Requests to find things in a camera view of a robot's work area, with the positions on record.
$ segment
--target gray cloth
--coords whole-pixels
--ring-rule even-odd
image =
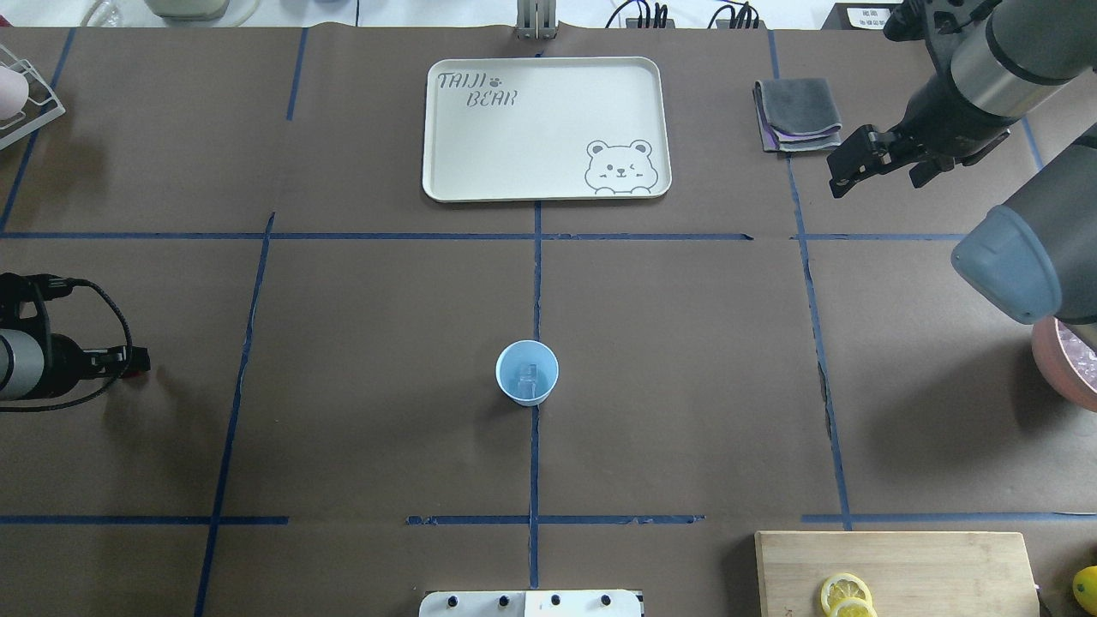
[[[841,117],[826,79],[756,81],[754,96],[764,150],[815,150],[841,143]]]

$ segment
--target light blue cup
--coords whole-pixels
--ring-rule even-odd
[[[495,381],[524,407],[544,402],[558,377],[556,355],[536,340],[511,343],[495,361]]]

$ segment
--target white tray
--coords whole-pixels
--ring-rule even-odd
[[[427,74],[422,189],[437,201],[668,188],[663,88],[647,58],[448,59]]]

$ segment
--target lemon slice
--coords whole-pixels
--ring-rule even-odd
[[[848,572],[830,576],[819,590],[819,605],[823,606],[824,615],[829,616],[830,609],[846,598],[862,599],[869,607],[872,606],[872,594],[869,593],[869,586],[864,584],[864,581]]]
[[[877,617],[877,609],[859,597],[847,597],[830,609],[828,617]]]

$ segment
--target bear ear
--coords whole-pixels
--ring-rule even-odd
[[[587,155],[592,157],[608,147],[609,146],[606,144],[606,142],[598,142],[598,141],[590,142],[589,144],[587,144]]]
[[[633,148],[633,149],[635,149],[637,152],[644,153],[646,155],[651,155],[652,154],[652,144],[648,144],[647,142],[645,142],[643,139],[636,139],[635,142],[633,142],[632,144],[630,144],[629,147]]]

